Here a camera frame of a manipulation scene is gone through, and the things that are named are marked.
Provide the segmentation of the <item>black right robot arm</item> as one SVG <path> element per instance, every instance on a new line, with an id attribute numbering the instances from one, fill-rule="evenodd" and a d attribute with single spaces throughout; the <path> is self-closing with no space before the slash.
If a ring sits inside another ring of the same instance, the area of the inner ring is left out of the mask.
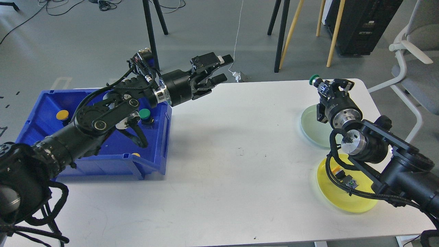
<path id="1" fill-rule="evenodd" d="M 323 80 L 313 75 L 309 84 L 320 96 L 317 121 L 329 123 L 330 152 L 325 162 L 329 180 L 348 195 L 384 200 L 394 207 L 412 206 L 435 226 L 420 235 L 423 247 L 433 247 L 438 238 L 439 180 L 431 170 L 433 161 L 419 149 L 390 132 L 391 120 L 384 115 L 375 122 L 363 118 L 349 91 L 354 82 L 347 79 Z M 372 192 L 354 189 L 330 169 L 334 159 L 345 170 L 361 171 L 372 181 Z"/>

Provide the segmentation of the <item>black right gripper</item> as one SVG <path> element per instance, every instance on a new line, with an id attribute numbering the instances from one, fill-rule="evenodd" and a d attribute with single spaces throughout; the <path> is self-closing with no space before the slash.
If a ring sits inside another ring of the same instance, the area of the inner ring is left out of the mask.
<path id="1" fill-rule="evenodd" d="M 363 114 L 349 95 L 354 85 L 353 81 L 347 79 L 317 80 L 316 88 L 320 96 L 317 121 L 331 125 L 361 121 Z"/>

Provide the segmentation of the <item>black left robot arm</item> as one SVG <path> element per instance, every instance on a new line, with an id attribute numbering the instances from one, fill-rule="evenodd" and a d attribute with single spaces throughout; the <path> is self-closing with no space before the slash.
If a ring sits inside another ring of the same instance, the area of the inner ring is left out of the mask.
<path id="1" fill-rule="evenodd" d="M 152 108 L 167 102 L 171 106 L 196 100 L 227 80 L 213 72 L 233 63 L 231 55 L 213 52 L 190 60 L 191 69 L 160 74 L 153 65 L 149 48 L 139 50 L 128 60 L 128 71 L 116 82 L 86 96 L 69 123 L 33 145 L 1 144 L 1 242 L 17 234 L 48 246 L 29 233 L 59 240 L 62 235 L 55 218 L 65 205 L 69 190 L 54 181 L 66 166 L 76 167 L 82 157 L 97 155 L 105 140 L 116 130 L 141 148 L 148 145 L 138 126 L 140 100 Z"/>

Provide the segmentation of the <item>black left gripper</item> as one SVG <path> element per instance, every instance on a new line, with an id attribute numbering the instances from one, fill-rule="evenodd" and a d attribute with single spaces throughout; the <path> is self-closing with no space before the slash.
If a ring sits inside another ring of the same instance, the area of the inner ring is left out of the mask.
<path id="1" fill-rule="evenodd" d="M 233 61 L 231 55 L 221 56 L 210 52 L 192 58 L 190 71 L 177 69 L 163 74 L 161 80 L 169 93 L 169 105 L 174 107 L 210 94 L 215 86 L 226 82 L 227 78 L 225 74 L 209 76 L 218 68 L 227 66 Z"/>

